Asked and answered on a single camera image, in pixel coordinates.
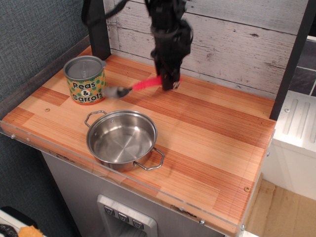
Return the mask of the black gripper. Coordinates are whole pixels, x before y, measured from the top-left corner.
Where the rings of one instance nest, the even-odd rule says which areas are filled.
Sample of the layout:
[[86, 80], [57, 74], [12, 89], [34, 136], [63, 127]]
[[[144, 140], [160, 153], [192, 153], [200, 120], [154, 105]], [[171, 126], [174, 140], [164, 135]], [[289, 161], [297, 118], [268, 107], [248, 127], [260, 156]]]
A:
[[158, 76], [162, 79], [163, 90], [177, 89], [180, 86], [180, 67], [183, 59], [191, 53], [193, 30], [186, 20], [180, 20], [173, 32], [151, 27], [155, 48], [151, 56]]

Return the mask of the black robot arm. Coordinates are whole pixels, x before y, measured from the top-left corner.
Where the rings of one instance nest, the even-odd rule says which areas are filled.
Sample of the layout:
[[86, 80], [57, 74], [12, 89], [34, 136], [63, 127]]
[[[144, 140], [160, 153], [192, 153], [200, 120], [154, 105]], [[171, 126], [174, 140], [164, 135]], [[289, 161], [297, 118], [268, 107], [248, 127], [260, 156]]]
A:
[[147, 0], [151, 16], [151, 31], [155, 47], [151, 52], [157, 75], [161, 76], [163, 90], [176, 89], [180, 85], [180, 67], [183, 59], [191, 53], [193, 30], [182, 19], [184, 0]]

